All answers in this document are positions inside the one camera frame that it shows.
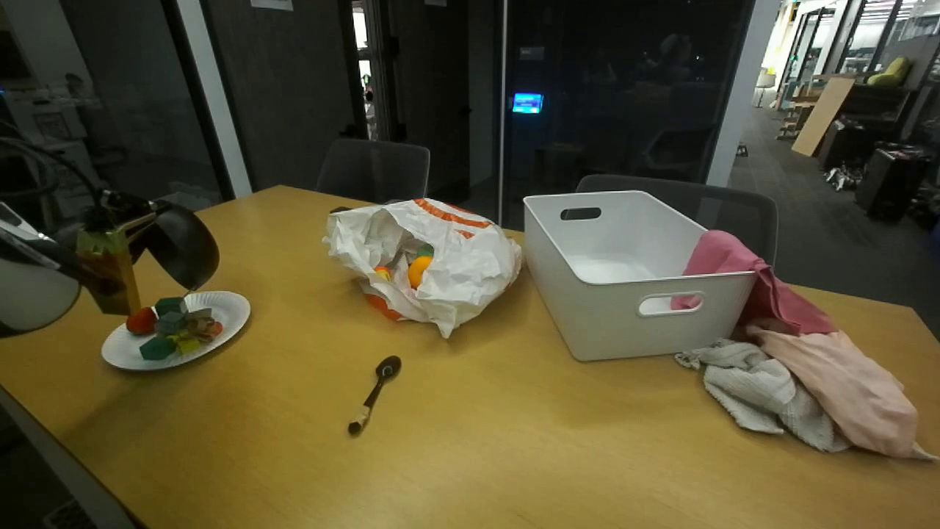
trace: plate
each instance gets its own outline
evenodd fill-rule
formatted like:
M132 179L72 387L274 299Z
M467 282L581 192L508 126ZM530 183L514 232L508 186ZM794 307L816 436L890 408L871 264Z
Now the plate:
M214 352L217 346L230 345L240 333L246 317L252 315L252 307L235 292L198 292L198 293L186 296L186 307L192 312L211 308L211 317L217 324L224 324L224 333L211 345L207 345L193 352L151 362L141 355L141 345L148 345L151 334L138 337L122 324L117 330L111 330L111 334L99 346L99 355L107 359L107 365L111 365L117 370L170 370L170 368L198 362L198 359Z

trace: light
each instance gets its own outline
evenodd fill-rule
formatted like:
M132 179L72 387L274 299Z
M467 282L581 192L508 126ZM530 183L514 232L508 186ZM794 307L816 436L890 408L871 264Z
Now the light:
M536 91L512 95L514 114L540 114L540 108L545 108L545 95L536 95Z

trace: cloth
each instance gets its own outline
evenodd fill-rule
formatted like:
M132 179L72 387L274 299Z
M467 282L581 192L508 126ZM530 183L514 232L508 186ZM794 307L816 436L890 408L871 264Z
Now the cloth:
M749 326L755 320L775 320L796 334L834 333L828 317L816 307L812 307L806 296L800 296L794 289L788 289L782 280L775 280L775 273L760 257L743 246L731 232L710 229L700 237L684 267L684 276L722 273L722 270L755 273L755 289L740 312L738 326Z
M702 235L684 273L718 270L755 270L757 280L738 326L816 398L853 448L937 461L918 445L919 414L903 386L816 307L778 282L765 260L735 235L713 229Z
M937 461L918 445L919 414L903 383L863 355L846 333L785 334L765 326L749 326L746 333L800 376L850 445L894 459Z
M749 340L719 340L710 346L690 346L678 352L677 362L697 370L705 368L705 390L738 427L765 436L794 431L822 454L850 451L819 404L760 346Z

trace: black chair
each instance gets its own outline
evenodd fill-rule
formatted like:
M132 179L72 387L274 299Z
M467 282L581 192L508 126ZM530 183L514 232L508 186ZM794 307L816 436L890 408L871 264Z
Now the black chair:
M647 139L636 171L668 179L697 179L713 135L718 85L681 82L674 85L671 105L662 124Z
M339 139L318 174L318 192L389 202L426 198L431 151L399 142Z
M694 217L705 229L727 229L738 235L752 252L757 252L768 264L775 260L775 202L738 192L738 189L713 189L702 183L678 183L678 179L649 179L649 177L627 177L627 174L589 174L578 183L578 192L647 192L684 217Z

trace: pink cloth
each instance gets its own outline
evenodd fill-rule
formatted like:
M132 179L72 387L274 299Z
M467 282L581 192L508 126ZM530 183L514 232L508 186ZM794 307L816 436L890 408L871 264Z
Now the pink cloth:
M850 445L894 459L935 459L918 445L919 414L903 386L863 355L846 333L785 334L760 326L746 333L757 337L768 355L796 374Z
M735 235L705 232L684 273L719 270L757 273L738 326L819 399L853 448L894 459L935 459L918 445L918 408L882 365L866 359L816 307L778 282L769 264Z
M738 326L749 326L755 320L778 320L788 333L834 333L828 317L802 299L794 289L788 289L765 260L757 260L749 246L743 246L735 235L710 229L700 237L684 276L694 273L722 273L722 270L752 270L755 292L746 299Z

